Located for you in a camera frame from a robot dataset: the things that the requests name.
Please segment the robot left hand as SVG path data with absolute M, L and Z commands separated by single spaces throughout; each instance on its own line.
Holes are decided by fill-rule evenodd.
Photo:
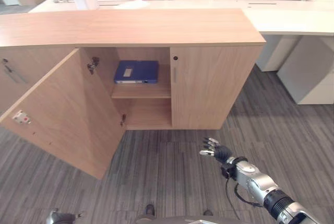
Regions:
M 67 223 L 73 224 L 76 220 L 83 218 L 86 215 L 85 211 L 81 211 L 77 214 L 73 213 L 61 213 L 59 209 L 53 209 L 48 217 L 46 218 L 46 224 L 53 224 L 53 223 Z

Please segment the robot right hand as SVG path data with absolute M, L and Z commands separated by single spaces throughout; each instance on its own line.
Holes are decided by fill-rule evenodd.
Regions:
M 214 157 L 220 163 L 226 163 L 232 156 L 231 150 L 220 144 L 216 139 L 212 137 L 206 137 L 203 140 L 204 150 L 199 152 L 202 156 Z

